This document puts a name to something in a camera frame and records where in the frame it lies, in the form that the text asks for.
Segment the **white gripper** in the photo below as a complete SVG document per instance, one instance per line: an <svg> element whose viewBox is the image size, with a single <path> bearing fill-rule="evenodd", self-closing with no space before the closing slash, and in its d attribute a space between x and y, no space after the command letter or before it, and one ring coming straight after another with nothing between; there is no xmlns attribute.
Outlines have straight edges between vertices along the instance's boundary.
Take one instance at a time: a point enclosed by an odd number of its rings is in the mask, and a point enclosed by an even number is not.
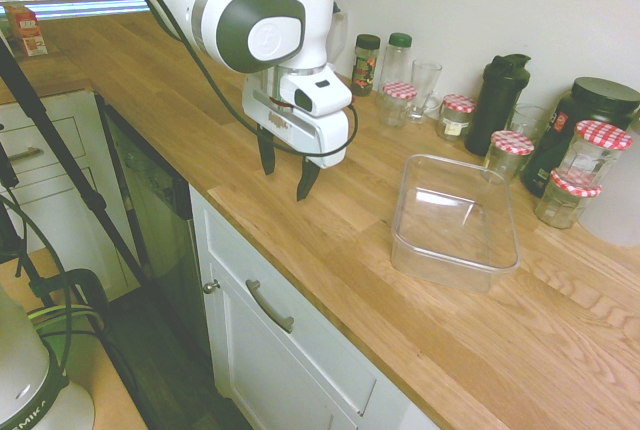
<svg viewBox="0 0 640 430"><path fill-rule="evenodd" d="M258 73L246 76L242 106L245 114L258 124L256 135L264 173L271 175L275 170L274 136L296 151L321 154L321 157L302 159L301 178L296 190L296 199L302 201L309 195L321 169L337 165L344 159L345 149L328 156L326 153L347 142L348 117L343 110L312 117L304 110L278 107L260 85Z"/></svg>

